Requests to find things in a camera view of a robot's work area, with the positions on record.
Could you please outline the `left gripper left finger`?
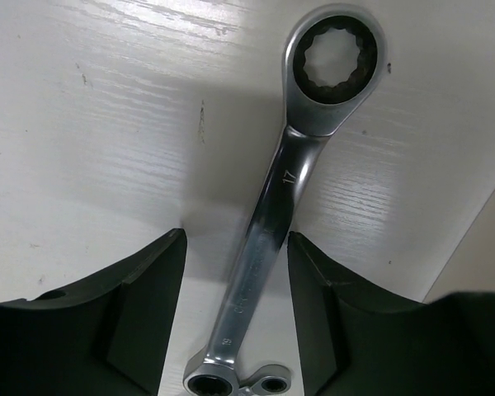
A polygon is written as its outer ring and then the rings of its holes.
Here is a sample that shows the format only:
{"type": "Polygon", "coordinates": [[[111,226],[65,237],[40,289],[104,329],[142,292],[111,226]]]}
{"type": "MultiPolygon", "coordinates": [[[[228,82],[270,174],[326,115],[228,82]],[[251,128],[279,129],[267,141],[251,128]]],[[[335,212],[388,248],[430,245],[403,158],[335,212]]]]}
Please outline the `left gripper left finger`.
{"type": "Polygon", "coordinates": [[[0,303],[0,395],[155,395],[186,262],[173,229],[33,300],[0,303]]]}

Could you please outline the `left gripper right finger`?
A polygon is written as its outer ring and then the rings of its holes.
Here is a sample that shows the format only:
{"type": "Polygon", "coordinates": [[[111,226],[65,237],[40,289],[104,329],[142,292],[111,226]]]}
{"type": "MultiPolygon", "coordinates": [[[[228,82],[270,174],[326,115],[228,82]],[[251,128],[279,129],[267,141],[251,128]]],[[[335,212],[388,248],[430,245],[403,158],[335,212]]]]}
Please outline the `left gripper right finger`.
{"type": "Polygon", "coordinates": [[[495,292],[423,304],[301,233],[290,234],[287,255],[307,395],[495,395],[495,292]]]}

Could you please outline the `long silver ratchet wrench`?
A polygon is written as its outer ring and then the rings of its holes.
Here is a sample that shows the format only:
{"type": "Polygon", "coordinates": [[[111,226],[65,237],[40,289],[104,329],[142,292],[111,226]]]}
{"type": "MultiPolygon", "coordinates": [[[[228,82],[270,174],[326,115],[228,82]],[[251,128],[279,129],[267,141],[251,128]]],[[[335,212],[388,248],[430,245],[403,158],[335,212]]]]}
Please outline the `long silver ratchet wrench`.
{"type": "Polygon", "coordinates": [[[205,347],[187,363],[183,384],[194,395],[237,395],[237,360],[272,267],[326,143],[375,90],[384,73],[387,41],[363,7],[339,3],[306,14],[291,31],[282,59],[284,129],[252,213],[228,287],[205,347]],[[331,29],[356,40],[349,77],[322,87],[306,73],[306,53],[331,29]]]}

